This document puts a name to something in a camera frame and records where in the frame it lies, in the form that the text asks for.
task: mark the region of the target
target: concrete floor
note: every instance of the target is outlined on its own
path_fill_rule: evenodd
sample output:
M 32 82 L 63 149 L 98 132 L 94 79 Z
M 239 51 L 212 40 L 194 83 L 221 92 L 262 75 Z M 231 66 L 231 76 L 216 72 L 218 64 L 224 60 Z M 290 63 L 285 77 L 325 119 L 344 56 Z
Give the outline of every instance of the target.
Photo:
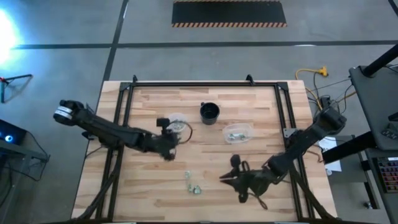
M 171 0 L 130 0 L 120 43 L 209 41 L 398 40 L 398 17 L 387 0 L 281 1 L 286 29 L 173 29 Z M 20 44 L 110 44 L 122 0 L 3 0 Z M 118 49 L 110 80 L 290 80 L 300 68 L 328 67 L 324 86 L 348 77 L 348 69 L 366 65 L 391 45 L 324 47 L 224 47 L 178 49 Z M 34 78 L 8 89 L 0 119 L 28 129 L 51 154 L 43 179 L 24 179 L 9 223 L 43 223 L 70 218 L 87 141 L 79 128 L 56 123 L 53 112 L 61 99 L 96 107 L 109 49 L 13 50 L 0 64 L 5 77 L 32 73 Z M 313 88 L 312 74 L 300 78 Z M 340 96 L 341 83 L 320 90 Z M 345 134 L 362 134 L 369 127 L 356 96 L 347 100 Z M 339 217 L 344 220 L 389 223 L 385 211 L 366 210 L 363 185 L 331 184 Z

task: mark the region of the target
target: wooden tabletop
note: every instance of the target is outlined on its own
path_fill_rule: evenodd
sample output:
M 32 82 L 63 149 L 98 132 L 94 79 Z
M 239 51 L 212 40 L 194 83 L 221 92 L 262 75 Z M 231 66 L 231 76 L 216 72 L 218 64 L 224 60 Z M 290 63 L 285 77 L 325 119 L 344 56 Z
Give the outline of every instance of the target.
M 287 81 L 298 128 L 312 123 L 304 84 L 301 80 Z M 105 82 L 99 99 L 97 115 L 113 120 L 120 82 Z M 200 120 L 200 103 L 213 102 L 220 106 L 217 123 L 204 125 Z M 285 119 L 289 124 L 287 110 Z M 218 177 L 229 172 L 229 159 L 240 154 L 252 169 L 260 166 L 273 154 L 283 152 L 275 92 L 270 87 L 144 87 L 135 88 L 129 125 L 160 133 L 156 118 L 171 113 L 183 113 L 193 127 L 191 140 L 177 147 L 176 159 L 165 162 L 157 154 L 143 154 L 125 148 L 114 221 L 130 222 L 271 222 L 296 221 L 292 188 L 289 183 L 270 185 L 261 196 L 268 206 L 264 210 L 258 201 L 249 197 L 244 204 L 232 187 L 219 182 Z M 254 137 L 242 144 L 225 142 L 222 129 L 235 123 L 248 123 Z M 96 149 L 91 142 L 88 152 Z M 312 147 L 311 151 L 320 154 Z M 88 157 L 76 196 L 73 217 L 79 216 L 91 203 L 101 185 L 106 149 Z M 326 210 L 336 215 L 325 167 L 317 156 L 307 153 L 304 163 L 312 192 Z M 191 183 L 202 189 L 200 195 L 187 190 L 184 173 L 192 173 Z M 300 191 L 304 214 L 305 199 Z

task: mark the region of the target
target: clear plastic container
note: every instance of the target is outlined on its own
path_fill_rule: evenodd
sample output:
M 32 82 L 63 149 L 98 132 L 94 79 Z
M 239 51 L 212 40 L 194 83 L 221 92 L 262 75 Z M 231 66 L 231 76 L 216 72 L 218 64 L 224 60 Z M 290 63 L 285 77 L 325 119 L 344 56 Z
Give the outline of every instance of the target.
M 173 122 L 173 121 L 184 121 L 184 122 L 187 122 L 187 117 L 184 114 L 182 114 L 182 113 L 172 113 L 172 114 L 169 115 L 169 120 L 170 120 L 170 122 Z M 173 123 L 173 124 L 170 124 L 170 126 L 167 127 L 167 128 L 173 130 L 173 132 L 175 132 L 175 133 L 180 133 L 180 132 L 182 132 L 185 129 L 185 127 L 187 127 L 186 124 Z
M 253 138 L 254 130 L 250 124 L 232 124 L 223 129 L 225 141 L 230 144 L 242 143 Z

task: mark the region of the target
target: white paper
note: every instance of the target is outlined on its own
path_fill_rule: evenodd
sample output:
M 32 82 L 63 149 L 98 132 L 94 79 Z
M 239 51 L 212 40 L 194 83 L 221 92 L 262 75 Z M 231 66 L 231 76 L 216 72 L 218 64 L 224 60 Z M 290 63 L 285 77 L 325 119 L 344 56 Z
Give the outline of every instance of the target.
M 334 137 L 325 137 L 321 141 L 318 142 L 319 146 L 324 149 L 326 152 L 329 149 L 333 149 L 337 146 L 336 138 Z M 331 162 L 325 165 L 325 168 L 331 171 L 338 171 L 341 172 L 341 165 L 340 161 Z

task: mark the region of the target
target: yellow and black striped mat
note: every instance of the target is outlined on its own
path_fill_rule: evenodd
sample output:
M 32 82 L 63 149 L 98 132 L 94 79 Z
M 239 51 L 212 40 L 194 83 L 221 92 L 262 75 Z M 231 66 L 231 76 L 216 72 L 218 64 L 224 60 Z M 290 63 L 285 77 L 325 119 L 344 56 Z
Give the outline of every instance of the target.
M 287 27 L 279 1 L 174 1 L 172 27 Z

